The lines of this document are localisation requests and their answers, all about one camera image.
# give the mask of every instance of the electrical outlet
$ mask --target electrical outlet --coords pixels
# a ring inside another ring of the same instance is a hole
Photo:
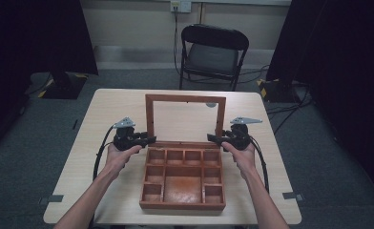
[[[181,3],[180,3],[180,11],[181,12],[191,12],[191,2],[181,1]]]
[[[175,11],[175,9],[177,9],[178,12],[181,11],[180,1],[170,1],[170,11]]]

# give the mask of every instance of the gray carpet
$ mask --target gray carpet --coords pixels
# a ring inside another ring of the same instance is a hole
[[[256,76],[246,74],[240,81]],[[29,92],[46,77],[44,73],[33,75]],[[0,228],[52,228],[43,221],[46,205],[38,201],[52,193],[99,88],[176,90],[178,78],[175,70],[104,70],[87,80],[76,100],[40,99],[32,94],[26,111],[0,142]],[[184,89],[230,90],[227,84],[191,82],[185,82]],[[238,84],[237,91],[259,89],[251,81]],[[298,93],[304,95],[303,88]],[[267,109],[291,105],[265,104]],[[273,128],[288,114],[271,114]],[[299,202],[302,223],[292,228],[374,228],[374,185],[334,138],[314,104],[296,111],[276,134],[293,189],[304,196]]]

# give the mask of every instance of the metal bracket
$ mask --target metal bracket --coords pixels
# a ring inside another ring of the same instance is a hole
[[[132,127],[134,126],[135,123],[129,118],[129,117],[124,117],[122,120],[119,122],[115,123],[113,128],[126,128],[126,127]]]
[[[51,195],[48,198],[40,198],[38,204],[47,205],[50,202],[62,202],[63,195]]]
[[[294,198],[297,201],[303,201],[303,200],[305,200],[305,198],[303,197],[303,194],[295,194],[294,192],[291,192],[291,193],[282,193],[282,196],[284,197],[284,199]]]
[[[233,120],[231,120],[232,124],[250,124],[250,123],[261,123],[261,119],[254,119],[254,118],[249,118],[249,117],[237,117]]]

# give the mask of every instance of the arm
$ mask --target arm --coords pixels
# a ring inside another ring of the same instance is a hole
[[[222,146],[232,153],[234,161],[240,169],[240,174],[244,178],[249,188],[253,206],[259,228],[289,228],[273,199],[264,188],[255,165],[255,147],[250,144],[245,150],[239,151],[231,144],[222,142]]]
[[[87,228],[90,220],[110,184],[118,177],[131,155],[142,147],[120,152],[113,144],[109,145],[106,165],[79,200],[68,210],[54,228]]]

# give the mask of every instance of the wooden frame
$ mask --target wooden frame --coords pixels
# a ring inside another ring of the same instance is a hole
[[[154,123],[154,102],[164,101],[164,102],[195,102],[195,103],[218,103],[218,114],[217,114],[217,125],[215,129],[216,136],[222,136],[223,120],[225,117],[225,104],[226,97],[220,96],[199,96],[199,95],[172,95],[172,94],[146,94],[146,126],[148,136],[155,135],[155,123]],[[217,147],[212,142],[172,142],[172,141],[160,141],[150,146],[160,146],[167,145],[173,147],[191,147],[195,148],[207,146],[208,148]]]

